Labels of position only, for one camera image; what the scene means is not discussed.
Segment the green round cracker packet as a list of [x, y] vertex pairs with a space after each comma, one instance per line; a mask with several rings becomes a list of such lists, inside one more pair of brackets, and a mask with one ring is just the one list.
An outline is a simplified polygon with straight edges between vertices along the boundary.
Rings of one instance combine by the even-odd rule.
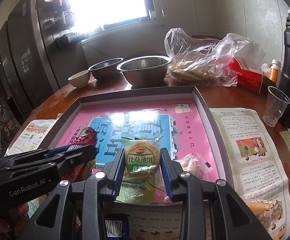
[[148, 180], [155, 177], [160, 164], [161, 140], [161, 135], [141, 139], [122, 137], [125, 174], [129, 179]]

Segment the red snack packet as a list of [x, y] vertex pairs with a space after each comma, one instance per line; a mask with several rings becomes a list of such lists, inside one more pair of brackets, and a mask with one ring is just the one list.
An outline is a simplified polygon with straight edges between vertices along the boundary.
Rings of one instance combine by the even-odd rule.
[[68, 151], [77, 156], [70, 158], [70, 168], [62, 177], [63, 180], [74, 183], [86, 180], [92, 175], [92, 169], [96, 164], [96, 143], [97, 132], [91, 127], [83, 128], [74, 134], [68, 143]]

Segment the window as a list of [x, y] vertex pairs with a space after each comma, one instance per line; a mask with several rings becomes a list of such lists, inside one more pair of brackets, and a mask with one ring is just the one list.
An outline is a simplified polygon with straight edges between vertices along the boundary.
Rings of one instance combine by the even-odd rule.
[[126, 24], [157, 19], [154, 0], [66, 0], [75, 30], [91, 34]]

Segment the green mung bean cake packet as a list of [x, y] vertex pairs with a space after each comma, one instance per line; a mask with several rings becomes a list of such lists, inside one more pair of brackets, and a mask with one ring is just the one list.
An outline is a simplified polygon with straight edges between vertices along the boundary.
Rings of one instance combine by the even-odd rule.
[[156, 177], [150, 177], [149, 179], [124, 177], [120, 194], [116, 200], [128, 204], [150, 205], [162, 204], [165, 198], [163, 185], [160, 180], [156, 181]]

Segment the blue cookie packet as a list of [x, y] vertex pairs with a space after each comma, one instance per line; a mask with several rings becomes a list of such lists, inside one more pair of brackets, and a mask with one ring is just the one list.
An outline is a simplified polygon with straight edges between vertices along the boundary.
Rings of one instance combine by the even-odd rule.
[[105, 216], [106, 235], [109, 240], [129, 240], [130, 225], [126, 214], [110, 214]]

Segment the grey shallow cardboard box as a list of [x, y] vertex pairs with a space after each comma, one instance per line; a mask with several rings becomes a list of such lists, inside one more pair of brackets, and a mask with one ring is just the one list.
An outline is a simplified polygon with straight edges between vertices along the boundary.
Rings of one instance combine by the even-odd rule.
[[88, 128], [97, 133], [96, 169], [112, 161], [122, 139], [158, 139], [173, 160], [198, 156], [205, 180], [233, 183], [221, 134], [199, 90], [159, 87], [78, 98], [55, 120], [41, 148], [72, 144]]

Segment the red tissue box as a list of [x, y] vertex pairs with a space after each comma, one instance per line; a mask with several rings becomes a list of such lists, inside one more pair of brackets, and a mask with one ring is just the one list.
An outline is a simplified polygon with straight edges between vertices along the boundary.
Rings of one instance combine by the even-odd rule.
[[259, 44], [251, 42], [235, 52], [230, 69], [237, 73], [237, 84], [260, 94], [263, 72], [261, 69], [265, 52]]

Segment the small steel bowl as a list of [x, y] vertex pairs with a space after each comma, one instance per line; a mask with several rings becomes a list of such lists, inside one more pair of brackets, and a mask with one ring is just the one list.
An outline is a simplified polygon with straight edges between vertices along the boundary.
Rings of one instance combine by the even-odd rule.
[[122, 63], [123, 60], [124, 58], [121, 57], [108, 59], [90, 66], [88, 71], [97, 81], [115, 79], [120, 75], [117, 66]]

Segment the clear plastic bag with food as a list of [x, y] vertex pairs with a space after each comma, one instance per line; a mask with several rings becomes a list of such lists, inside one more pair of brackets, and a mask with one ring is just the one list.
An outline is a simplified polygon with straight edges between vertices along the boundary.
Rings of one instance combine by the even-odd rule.
[[236, 86], [237, 72], [230, 68], [230, 63], [240, 49], [251, 43], [250, 38], [233, 33], [221, 40], [193, 38], [181, 28], [172, 28], [164, 39], [166, 54], [172, 59], [168, 72], [172, 78], [188, 85]]

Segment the student newspaper sheet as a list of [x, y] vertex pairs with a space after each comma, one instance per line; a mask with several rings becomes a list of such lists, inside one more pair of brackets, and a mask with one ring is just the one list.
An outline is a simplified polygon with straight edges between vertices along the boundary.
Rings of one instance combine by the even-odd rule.
[[[288, 178], [259, 116], [246, 108], [214, 108], [211, 113], [225, 144], [235, 190], [244, 201], [272, 201], [270, 209], [257, 218], [273, 239], [285, 239], [290, 234]], [[55, 120], [31, 121], [7, 154], [41, 148]]]

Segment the large steel bowl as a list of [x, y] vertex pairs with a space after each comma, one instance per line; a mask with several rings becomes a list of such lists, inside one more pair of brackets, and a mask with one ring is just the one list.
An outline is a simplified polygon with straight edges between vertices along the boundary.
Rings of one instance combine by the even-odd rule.
[[134, 88], [157, 87], [163, 83], [171, 62], [170, 57], [150, 55], [129, 59], [116, 68]]

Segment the white pill bottle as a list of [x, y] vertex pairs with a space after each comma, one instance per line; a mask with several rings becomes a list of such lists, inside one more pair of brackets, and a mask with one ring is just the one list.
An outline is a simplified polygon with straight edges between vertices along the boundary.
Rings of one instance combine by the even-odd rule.
[[261, 66], [263, 75], [269, 77], [269, 73], [270, 73], [270, 67], [272, 66], [271, 63], [263, 63]]

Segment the orange long wafer packet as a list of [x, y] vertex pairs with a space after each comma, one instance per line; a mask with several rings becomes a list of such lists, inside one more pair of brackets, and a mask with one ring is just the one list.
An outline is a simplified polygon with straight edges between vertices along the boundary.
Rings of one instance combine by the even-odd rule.
[[272, 201], [267, 201], [264, 199], [245, 200], [244, 202], [256, 216], [259, 216], [269, 210], [272, 205]]

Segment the pink round pastry in wrapper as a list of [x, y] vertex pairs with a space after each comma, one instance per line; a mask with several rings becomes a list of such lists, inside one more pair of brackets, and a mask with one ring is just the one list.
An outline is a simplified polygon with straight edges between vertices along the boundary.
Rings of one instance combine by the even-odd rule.
[[189, 153], [177, 162], [181, 164], [184, 171], [200, 180], [214, 182], [217, 179], [213, 167], [200, 154]]

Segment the dark refrigerator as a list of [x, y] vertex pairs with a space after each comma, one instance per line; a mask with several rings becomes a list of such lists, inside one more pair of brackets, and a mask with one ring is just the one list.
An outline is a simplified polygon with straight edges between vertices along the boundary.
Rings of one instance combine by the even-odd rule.
[[68, 0], [3, 0], [0, 63], [20, 123], [68, 78], [87, 69], [82, 40]]

